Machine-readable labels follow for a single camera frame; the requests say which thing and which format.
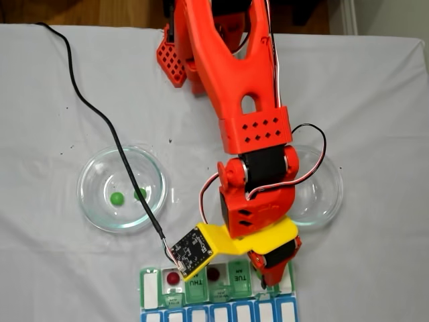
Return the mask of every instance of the red and white wire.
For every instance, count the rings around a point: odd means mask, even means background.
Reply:
[[[210,178],[207,179],[206,183],[204,183],[204,185],[201,188],[200,191],[200,214],[201,214],[201,219],[203,223],[208,223],[207,219],[206,219],[206,215],[204,214],[204,207],[202,205],[203,202],[203,198],[204,198],[204,193],[206,192],[206,190],[209,188],[209,186],[213,183],[213,181],[215,181],[217,178],[219,177],[219,174],[216,172],[215,174],[213,174]]]
[[[162,242],[164,243],[164,247],[166,248],[167,253],[168,253],[169,257],[172,259],[174,265],[176,265],[176,267],[179,268],[179,263],[177,262],[177,259],[174,257],[174,255],[173,255],[172,250],[170,249],[170,247],[168,247],[166,239],[163,238]]]

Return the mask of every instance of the white fabric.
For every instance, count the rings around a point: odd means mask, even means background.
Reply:
[[[152,149],[174,191],[160,223],[172,245],[199,220],[198,191],[225,161],[217,119],[156,64],[161,31],[57,27],[83,95],[126,143]],[[302,236],[298,307],[310,321],[427,321],[429,86],[422,43],[276,36],[292,126],[326,131],[345,198],[330,227]],[[76,200],[84,163],[113,145],[75,95],[65,45],[39,26],[0,26],[0,320],[139,320],[139,269],[168,265],[151,228],[94,228]],[[295,135],[320,148],[315,131]],[[205,199],[221,222],[219,196]]]

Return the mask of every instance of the glass bowl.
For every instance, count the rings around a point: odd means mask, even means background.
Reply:
[[[157,217],[167,197],[167,180],[159,161],[148,151],[136,146],[123,146],[129,165],[146,202]],[[91,158],[78,180],[78,200],[86,218],[96,227],[113,233],[130,232],[151,224],[140,201],[134,196],[121,156],[115,147]],[[113,193],[123,200],[114,205]]]
[[[306,174],[318,161],[320,151],[310,146],[294,146],[300,170]],[[332,161],[325,156],[319,169],[303,183],[296,185],[295,201],[288,216],[298,226],[321,227],[331,221],[343,200],[343,180]]]

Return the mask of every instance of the perforated orange part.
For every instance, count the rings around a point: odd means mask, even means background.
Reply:
[[[182,87],[186,80],[186,71],[179,59],[174,43],[167,42],[169,25],[164,28],[164,39],[156,50],[156,60],[174,87]]]

